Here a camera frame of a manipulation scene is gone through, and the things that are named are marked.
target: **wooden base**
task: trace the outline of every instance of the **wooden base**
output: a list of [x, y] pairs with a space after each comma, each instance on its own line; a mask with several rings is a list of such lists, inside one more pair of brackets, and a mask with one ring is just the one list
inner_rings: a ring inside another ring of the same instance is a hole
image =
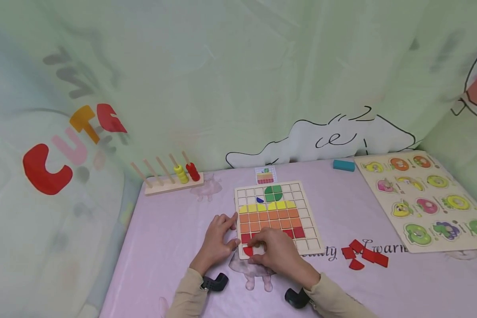
[[204, 174], [203, 173], [199, 173], [199, 174], [200, 174], [200, 180], [193, 181], [191, 178], [189, 178], [189, 182], [186, 184], [181, 184], [180, 180], [175, 174], [172, 175], [172, 178], [174, 178], [175, 180], [175, 184], [171, 183], [168, 177], [161, 177], [161, 180], [164, 182], [163, 186], [159, 185], [159, 183], [155, 179], [149, 180], [150, 183], [152, 184], [152, 187], [149, 188], [148, 185], [145, 186], [145, 195], [161, 194], [161, 193], [166, 193], [166, 192], [171, 192], [176, 190], [202, 186], [204, 185]]

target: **grid puzzle board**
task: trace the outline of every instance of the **grid puzzle board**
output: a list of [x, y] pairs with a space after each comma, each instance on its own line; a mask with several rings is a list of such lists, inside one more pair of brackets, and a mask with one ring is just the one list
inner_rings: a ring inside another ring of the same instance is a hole
[[264, 227], [279, 228], [288, 234], [301, 255], [324, 252], [300, 181], [236, 188], [235, 208], [239, 215], [237, 234], [242, 241], [238, 249], [241, 260], [247, 260], [253, 254], [265, 253], [262, 246], [247, 247], [249, 240]]
[[477, 202], [425, 151], [356, 157], [412, 253], [477, 249]]

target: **red wooden tile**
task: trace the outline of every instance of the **red wooden tile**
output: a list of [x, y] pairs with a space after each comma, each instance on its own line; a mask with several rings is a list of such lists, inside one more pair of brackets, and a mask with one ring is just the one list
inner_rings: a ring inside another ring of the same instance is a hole
[[353, 269], [354, 271], [360, 271], [362, 268], [364, 268], [364, 264], [354, 258], [350, 263], [349, 268]]
[[244, 253], [249, 256], [249, 257], [252, 257], [253, 255], [253, 248], [252, 247], [244, 247]]
[[289, 237], [293, 238], [293, 231], [292, 230], [283, 230]]
[[389, 258], [380, 253], [375, 253], [375, 262], [376, 264], [382, 265], [385, 268], [389, 266]]
[[353, 252], [353, 248], [351, 247], [343, 247], [341, 249], [341, 251], [343, 252], [343, 255], [344, 255], [344, 258], [346, 260], [350, 260], [351, 258], [355, 258], [355, 253]]
[[241, 241], [242, 241], [242, 244], [248, 244], [249, 241], [251, 241], [251, 234], [249, 233], [242, 234]]
[[297, 239], [301, 239], [301, 238], [306, 237], [306, 235], [303, 233], [303, 229], [301, 227], [293, 228], [293, 235], [295, 235], [295, 238], [297, 238]]
[[375, 262], [375, 252], [370, 249], [365, 248], [362, 252], [362, 258], [366, 261]]
[[362, 245], [359, 241], [357, 240], [353, 240], [352, 243], [350, 243], [349, 245], [351, 248], [353, 248], [354, 251], [356, 251], [357, 253], [360, 253], [362, 252], [363, 248], [364, 248], [364, 245]]

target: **beige sleeve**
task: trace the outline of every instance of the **beige sleeve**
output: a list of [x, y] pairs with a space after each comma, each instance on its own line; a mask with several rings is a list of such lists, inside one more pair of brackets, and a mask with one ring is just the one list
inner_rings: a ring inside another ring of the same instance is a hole
[[320, 315], [325, 318], [378, 318], [325, 274], [320, 275], [320, 281], [311, 291], [304, 289]]
[[174, 301], [166, 318], [199, 317], [205, 305], [207, 291], [200, 288], [204, 282], [199, 272], [188, 268], [175, 292]]

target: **pink tablecloth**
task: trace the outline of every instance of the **pink tablecloth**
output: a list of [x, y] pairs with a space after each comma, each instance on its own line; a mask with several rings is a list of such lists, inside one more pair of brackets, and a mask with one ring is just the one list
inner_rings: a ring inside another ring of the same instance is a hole
[[[279, 182], [302, 181], [327, 246], [325, 255], [306, 259], [349, 295], [380, 317], [477, 317], [477, 251], [409, 254], [360, 172], [333, 170], [331, 160], [277, 165], [276, 173]], [[255, 184], [254, 169], [244, 168], [206, 173], [193, 190], [145, 197], [142, 189], [101, 317], [164, 317], [212, 217], [231, 215], [234, 188]], [[349, 269], [340, 249], [353, 239], [388, 255], [389, 268], [364, 261], [363, 270]], [[318, 317], [310, 306], [284, 301], [286, 289], [299, 286], [275, 274], [271, 292], [262, 277], [249, 291], [229, 262], [208, 274], [223, 272], [229, 282], [209, 295], [203, 317]]]

